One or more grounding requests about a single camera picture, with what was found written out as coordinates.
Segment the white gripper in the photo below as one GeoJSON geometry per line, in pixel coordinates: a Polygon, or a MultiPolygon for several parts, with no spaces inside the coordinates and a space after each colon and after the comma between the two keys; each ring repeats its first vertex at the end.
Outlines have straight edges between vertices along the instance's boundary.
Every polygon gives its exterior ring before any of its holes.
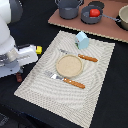
{"type": "Polygon", "coordinates": [[[37,60],[38,56],[34,45],[20,49],[14,47],[6,54],[0,55],[0,78],[16,74],[22,66],[36,62],[37,60]]]}

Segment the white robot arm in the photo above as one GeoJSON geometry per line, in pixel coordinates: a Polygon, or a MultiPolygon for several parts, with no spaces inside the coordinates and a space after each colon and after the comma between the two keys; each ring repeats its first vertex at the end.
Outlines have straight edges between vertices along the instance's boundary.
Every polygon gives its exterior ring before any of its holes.
{"type": "Polygon", "coordinates": [[[8,28],[20,20],[23,13],[20,0],[0,0],[0,78],[16,74],[26,64],[36,62],[34,45],[18,47],[8,28]]]}

